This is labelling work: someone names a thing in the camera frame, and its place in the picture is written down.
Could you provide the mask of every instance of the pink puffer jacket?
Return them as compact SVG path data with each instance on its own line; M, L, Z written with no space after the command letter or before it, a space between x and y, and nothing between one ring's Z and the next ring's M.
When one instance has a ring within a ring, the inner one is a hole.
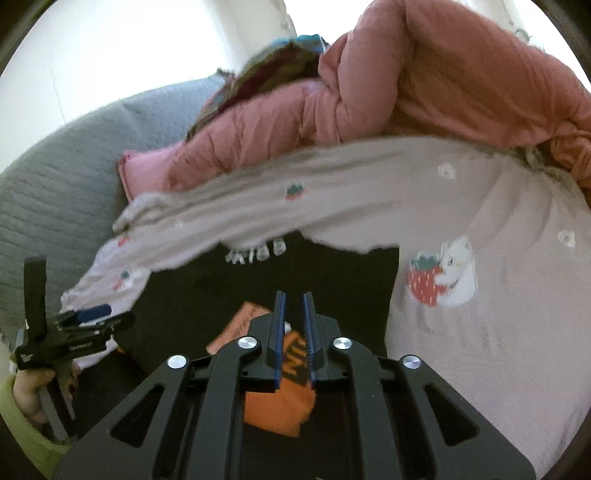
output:
M285 154L379 135L499 148L550 141L591 187L591 96L560 61L451 0L376 0L305 80L236 105L176 154L170 190Z

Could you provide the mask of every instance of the black metal bracket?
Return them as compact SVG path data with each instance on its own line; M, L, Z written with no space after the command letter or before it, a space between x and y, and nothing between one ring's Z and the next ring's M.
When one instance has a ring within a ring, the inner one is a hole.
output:
M74 445L52 478L238 480L244 394L278 385L284 308L279 292L274 312L215 356L170 357ZM529 461L420 358L376 357L318 315L310 293L304 308L314 388L349 397L352 478L535 480Z

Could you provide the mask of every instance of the orange fabric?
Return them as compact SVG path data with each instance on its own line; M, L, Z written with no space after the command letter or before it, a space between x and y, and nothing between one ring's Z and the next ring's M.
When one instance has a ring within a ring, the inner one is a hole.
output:
M300 426L310 418L316 403L316 392L308 379L301 385L295 379L305 373L306 341L297 332L288 333L284 339L283 378L275 393L246 394L244 421L269 432L288 437L298 437Z
M230 320L223 332L207 346L214 355L228 342L248 333L251 321L270 310L249 301ZM244 421L269 432L297 437L300 425L308 420L316 402L316 393L310 388L310 374L306 362L306 341L297 332L285 335L283 340L282 379L275 393L247 393Z

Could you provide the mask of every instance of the white wall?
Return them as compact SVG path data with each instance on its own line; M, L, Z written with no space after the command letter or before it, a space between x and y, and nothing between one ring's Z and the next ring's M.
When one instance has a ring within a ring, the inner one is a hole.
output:
M278 0L57 0L0 76L0 171L80 115L292 33Z
M545 13L531 0L505 0L505 5L515 28L527 31L536 44L543 46L546 53L568 65L585 88L591 91L591 83L577 57Z
M298 35L320 34L333 43L352 30L372 0L284 0Z

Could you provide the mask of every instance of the pink cushion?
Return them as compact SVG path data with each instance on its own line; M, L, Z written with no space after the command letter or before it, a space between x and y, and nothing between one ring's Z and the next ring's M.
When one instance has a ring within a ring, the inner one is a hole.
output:
M148 152L125 151L119 160L119 176L131 202L143 192L169 190L166 172L183 142Z

